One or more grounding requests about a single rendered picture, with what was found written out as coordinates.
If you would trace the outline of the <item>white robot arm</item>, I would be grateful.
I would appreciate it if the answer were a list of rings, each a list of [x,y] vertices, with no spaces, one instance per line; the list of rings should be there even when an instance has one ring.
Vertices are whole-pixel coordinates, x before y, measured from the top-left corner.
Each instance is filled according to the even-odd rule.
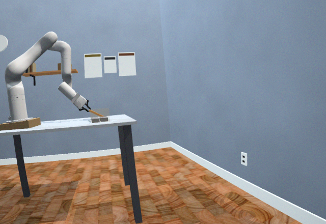
[[[27,68],[36,61],[47,50],[58,51],[61,53],[61,74],[63,82],[58,87],[68,99],[74,103],[80,96],[72,89],[71,76],[71,47],[64,41],[57,41],[58,37],[54,32],[46,33],[24,54],[10,62],[5,69],[5,82],[8,94],[10,116],[6,123],[26,121],[28,118],[24,87],[21,76]]]

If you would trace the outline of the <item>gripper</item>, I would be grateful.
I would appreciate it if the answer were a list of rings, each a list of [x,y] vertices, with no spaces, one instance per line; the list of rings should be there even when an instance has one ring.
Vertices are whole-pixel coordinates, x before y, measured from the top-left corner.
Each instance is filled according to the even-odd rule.
[[[88,102],[88,100],[86,100],[83,96],[80,95],[80,97],[77,98],[77,100],[74,102],[74,105],[79,109],[79,111],[86,110],[87,112],[89,112],[86,108],[83,107],[84,105],[86,105],[88,109],[91,109],[88,106]]]

